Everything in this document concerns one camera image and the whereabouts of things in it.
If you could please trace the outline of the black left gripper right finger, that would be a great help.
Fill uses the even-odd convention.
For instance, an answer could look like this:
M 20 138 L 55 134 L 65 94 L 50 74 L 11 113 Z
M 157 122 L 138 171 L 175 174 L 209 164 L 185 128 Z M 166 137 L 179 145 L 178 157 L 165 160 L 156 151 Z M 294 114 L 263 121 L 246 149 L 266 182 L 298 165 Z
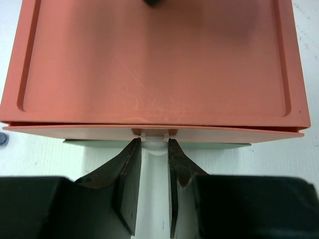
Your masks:
M 192 180 L 207 175 L 182 150 L 175 139 L 168 141 L 169 222 L 171 238 L 197 238 L 198 223 Z

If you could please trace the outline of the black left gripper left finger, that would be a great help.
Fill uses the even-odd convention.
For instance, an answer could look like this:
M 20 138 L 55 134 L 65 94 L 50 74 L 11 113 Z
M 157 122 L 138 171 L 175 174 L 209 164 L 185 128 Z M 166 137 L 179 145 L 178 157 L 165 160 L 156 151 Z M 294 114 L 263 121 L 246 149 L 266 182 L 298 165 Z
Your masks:
M 129 235 L 136 230 L 142 164 L 140 138 L 134 138 L 118 155 L 76 180 L 99 191 L 113 186 L 111 206 Z

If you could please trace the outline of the salmon red drawer box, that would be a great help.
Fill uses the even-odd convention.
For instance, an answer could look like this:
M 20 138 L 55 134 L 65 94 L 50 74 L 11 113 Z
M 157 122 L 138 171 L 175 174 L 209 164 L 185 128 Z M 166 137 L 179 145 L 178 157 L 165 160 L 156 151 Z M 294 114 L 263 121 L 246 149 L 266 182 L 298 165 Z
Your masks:
M 289 0 L 25 0 L 6 129 L 258 143 L 311 126 Z

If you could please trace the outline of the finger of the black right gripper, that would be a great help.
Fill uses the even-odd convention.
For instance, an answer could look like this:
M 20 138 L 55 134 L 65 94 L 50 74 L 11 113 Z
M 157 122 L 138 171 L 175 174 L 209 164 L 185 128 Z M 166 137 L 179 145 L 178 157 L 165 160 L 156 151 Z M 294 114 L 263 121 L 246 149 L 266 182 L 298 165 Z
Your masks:
M 143 2 L 150 7 L 155 7 L 159 5 L 163 0 L 143 0 Z

